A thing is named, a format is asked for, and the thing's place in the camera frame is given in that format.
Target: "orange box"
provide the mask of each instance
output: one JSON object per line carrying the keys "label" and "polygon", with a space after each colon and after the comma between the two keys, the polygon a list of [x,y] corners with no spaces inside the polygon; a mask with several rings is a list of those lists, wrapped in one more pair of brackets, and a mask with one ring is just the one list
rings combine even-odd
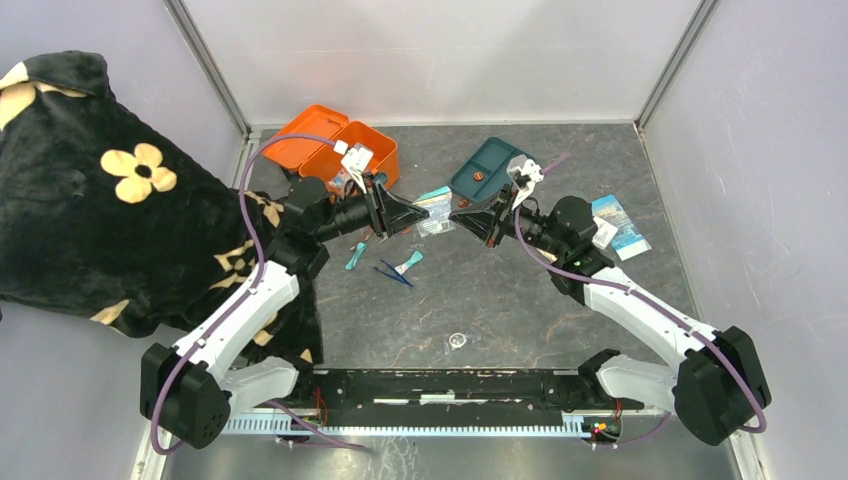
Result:
{"label": "orange box", "polygon": [[[277,135],[285,133],[320,135],[331,140],[343,140],[351,147],[361,143],[374,152],[368,169],[374,175],[385,174],[386,187],[391,187],[400,176],[397,142],[362,122],[351,122],[347,115],[322,105],[307,108]],[[318,177],[325,183],[342,169],[342,156],[333,151],[333,147],[312,140],[283,140],[262,153],[289,172],[296,172],[301,177]],[[327,188],[341,193],[329,185]]]}

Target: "robotic arm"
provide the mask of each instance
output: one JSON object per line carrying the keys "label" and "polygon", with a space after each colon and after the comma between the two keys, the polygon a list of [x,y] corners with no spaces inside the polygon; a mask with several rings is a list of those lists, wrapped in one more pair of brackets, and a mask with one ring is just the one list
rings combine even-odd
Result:
{"label": "robotic arm", "polygon": [[323,242],[369,226],[390,237],[429,215],[364,173],[369,159],[370,151],[356,146],[342,160],[358,195],[339,199],[315,177],[293,183],[280,229],[265,252],[265,268],[254,269],[212,316],[171,348],[154,344],[142,357],[142,415],[152,420],[158,402],[158,424],[203,448],[231,415],[292,393],[299,371],[286,360],[269,357],[240,370],[230,367],[267,319],[318,275],[329,259]]}
{"label": "robotic arm", "polygon": [[761,409],[771,403],[771,393],[751,338],[736,327],[722,332],[692,319],[633,282],[592,244],[597,225],[585,200],[563,197],[547,216],[539,214],[538,204],[535,211],[522,205],[542,180],[535,162],[518,157],[508,171],[512,185],[451,219],[490,248],[510,236],[531,256],[531,246],[544,252],[552,265],[536,260],[548,268],[560,293],[615,320],[665,362],[640,362],[605,350],[578,370],[594,378],[598,394],[675,412],[710,445],[746,429],[745,422],[757,413],[764,428]]}

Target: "blue and white package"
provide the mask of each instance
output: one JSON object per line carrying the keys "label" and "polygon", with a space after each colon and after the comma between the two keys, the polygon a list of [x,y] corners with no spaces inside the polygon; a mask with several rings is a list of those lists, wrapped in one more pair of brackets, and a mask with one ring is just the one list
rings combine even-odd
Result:
{"label": "blue and white package", "polygon": [[622,260],[628,260],[651,249],[615,195],[607,195],[592,202],[592,214],[618,228],[618,233],[612,237],[612,248]]}

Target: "flower center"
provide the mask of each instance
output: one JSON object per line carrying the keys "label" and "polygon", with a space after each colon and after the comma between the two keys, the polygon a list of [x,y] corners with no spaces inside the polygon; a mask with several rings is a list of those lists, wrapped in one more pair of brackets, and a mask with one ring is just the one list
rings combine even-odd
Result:
{"label": "flower center", "polygon": [[153,170],[151,170],[147,165],[139,165],[135,167],[135,173],[142,178],[150,178],[153,176]]}

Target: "white wall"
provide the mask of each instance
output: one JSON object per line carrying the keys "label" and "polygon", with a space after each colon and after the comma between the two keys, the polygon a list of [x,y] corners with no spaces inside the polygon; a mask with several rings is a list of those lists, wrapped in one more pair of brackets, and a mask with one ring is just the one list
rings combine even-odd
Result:
{"label": "white wall", "polygon": [[[0,76],[40,53],[102,53],[124,105],[230,175],[240,136],[162,3],[76,3],[0,2]],[[0,308],[0,478],[129,478],[144,425],[141,355],[173,332],[131,340],[88,320]]]}
{"label": "white wall", "polygon": [[632,120],[697,0],[186,0],[251,124]]}
{"label": "white wall", "polygon": [[705,319],[746,329],[775,478],[844,478],[848,4],[722,2],[647,128]]}

